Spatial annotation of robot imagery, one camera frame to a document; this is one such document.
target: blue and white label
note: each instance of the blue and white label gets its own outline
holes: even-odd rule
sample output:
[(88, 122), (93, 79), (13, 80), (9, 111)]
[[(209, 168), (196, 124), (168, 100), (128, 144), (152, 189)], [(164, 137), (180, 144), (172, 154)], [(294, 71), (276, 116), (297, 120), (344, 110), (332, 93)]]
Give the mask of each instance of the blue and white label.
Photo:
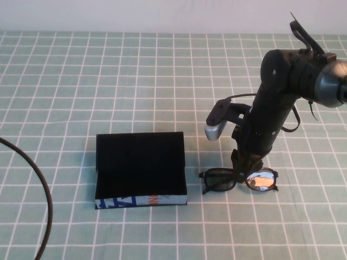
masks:
[(187, 204), (187, 195), (153, 195), (96, 199), (95, 203), (98, 209), (136, 207), (140, 205), (185, 205)]

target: box lid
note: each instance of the box lid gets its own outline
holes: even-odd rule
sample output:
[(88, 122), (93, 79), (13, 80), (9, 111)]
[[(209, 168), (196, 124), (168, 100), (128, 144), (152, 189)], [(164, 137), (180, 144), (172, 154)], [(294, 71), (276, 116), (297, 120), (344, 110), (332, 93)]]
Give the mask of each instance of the box lid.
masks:
[(97, 171), (184, 167), (183, 132), (97, 135)]

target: sunglasses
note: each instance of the sunglasses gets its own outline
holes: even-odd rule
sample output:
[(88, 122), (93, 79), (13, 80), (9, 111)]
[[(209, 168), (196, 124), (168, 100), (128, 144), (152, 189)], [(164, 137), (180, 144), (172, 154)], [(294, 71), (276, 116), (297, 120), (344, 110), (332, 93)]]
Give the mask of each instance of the sunglasses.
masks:
[[(250, 174), (245, 180), (246, 185), (253, 191), (278, 191), (276, 179), (278, 172), (263, 168), (259, 172)], [(199, 173), (199, 178), (205, 182), (205, 189), (202, 194), (209, 191), (223, 192), (230, 191), (236, 185), (233, 169), (229, 168), (211, 168), (205, 172)]]

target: white wall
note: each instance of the white wall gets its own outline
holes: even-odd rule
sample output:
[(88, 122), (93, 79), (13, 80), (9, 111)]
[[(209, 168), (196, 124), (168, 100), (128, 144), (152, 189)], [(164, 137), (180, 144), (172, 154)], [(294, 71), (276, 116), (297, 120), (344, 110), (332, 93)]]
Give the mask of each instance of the white wall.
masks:
[(0, 30), (347, 34), (345, 0), (0, 0)]

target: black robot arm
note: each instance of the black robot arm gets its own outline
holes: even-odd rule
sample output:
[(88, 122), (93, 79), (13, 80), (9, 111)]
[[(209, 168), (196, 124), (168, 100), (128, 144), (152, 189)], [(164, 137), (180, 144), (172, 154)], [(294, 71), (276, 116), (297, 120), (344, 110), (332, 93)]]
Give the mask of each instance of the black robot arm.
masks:
[(297, 20), (291, 24), (293, 34), (306, 49), (271, 50), (262, 60), (261, 85), (252, 106), (231, 103), (228, 97), (219, 100), (206, 120), (205, 133), (217, 140), (227, 121), (236, 124), (232, 138), (237, 149), (232, 154), (235, 179), (242, 182), (262, 168), (262, 159), (269, 154), (291, 110), (298, 123), (295, 102), (299, 98), (310, 104), (319, 103), (334, 108), (347, 102), (347, 63), (336, 54), (325, 53)]

